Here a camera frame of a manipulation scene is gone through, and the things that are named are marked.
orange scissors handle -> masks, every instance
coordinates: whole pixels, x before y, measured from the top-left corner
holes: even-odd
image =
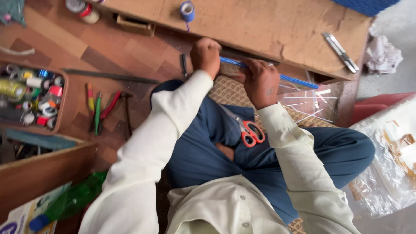
[[[262,143],[266,137],[260,127],[251,122],[243,121],[243,126],[246,131],[241,132],[241,139],[247,147],[253,147],[256,143]]]

white floor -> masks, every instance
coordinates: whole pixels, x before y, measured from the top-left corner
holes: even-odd
[[[416,0],[402,0],[381,12],[374,21],[379,34],[384,34],[402,51],[404,60],[395,74],[363,74],[357,100],[388,93],[416,92]],[[354,212],[353,223],[362,234],[416,234],[416,204],[391,215],[370,219],[358,212],[354,199],[349,196]]]
[[[374,21],[379,34],[400,49],[403,61],[397,72],[377,77],[361,75],[357,100],[387,93],[416,92],[416,1],[402,0],[377,15]]]

plastic wrap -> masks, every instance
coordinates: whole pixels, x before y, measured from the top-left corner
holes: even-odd
[[[367,135],[376,154],[348,186],[372,219],[416,203],[416,96],[410,96],[350,128]]]

white sleeve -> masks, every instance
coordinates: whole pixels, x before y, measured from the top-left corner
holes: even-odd
[[[212,86],[211,76],[198,70],[177,90],[153,94],[151,113],[118,150],[80,234],[158,233],[155,183]]]
[[[306,233],[354,233],[353,214],[313,150],[314,138],[277,103],[258,110]]]

green plastic bottle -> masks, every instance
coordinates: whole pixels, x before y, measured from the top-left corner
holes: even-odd
[[[70,187],[46,209],[45,213],[36,216],[29,223],[29,228],[37,232],[55,220],[76,215],[99,193],[107,172],[91,174],[86,180]]]

